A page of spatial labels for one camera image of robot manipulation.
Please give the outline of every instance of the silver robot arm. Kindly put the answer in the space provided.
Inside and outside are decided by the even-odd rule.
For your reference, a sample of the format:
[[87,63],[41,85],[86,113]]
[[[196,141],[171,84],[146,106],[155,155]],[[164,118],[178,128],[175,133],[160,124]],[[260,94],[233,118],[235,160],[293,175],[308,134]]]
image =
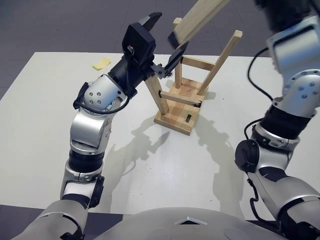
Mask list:
[[238,145],[235,163],[247,173],[287,238],[314,240],[320,236],[320,193],[285,170],[299,134],[320,106],[319,17],[286,27],[267,45],[283,76],[282,96],[272,101],[251,138]]
[[102,195],[103,158],[115,114],[134,97],[141,82],[154,74],[160,79],[170,76],[188,45],[186,42],[176,49],[165,67],[153,63],[156,42],[149,31],[161,15],[152,13],[129,25],[122,41],[122,59],[108,74],[82,86],[73,103],[78,113],[70,129],[70,153],[60,200],[45,209],[15,240],[84,238],[88,209],[96,207]]
[[[96,111],[111,112],[126,96],[109,75],[89,83],[79,99]],[[45,209],[15,240],[83,239],[88,209],[99,204],[103,156],[116,113],[96,114],[79,107],[70,130],[70,157],[65,164],[60,199]]]

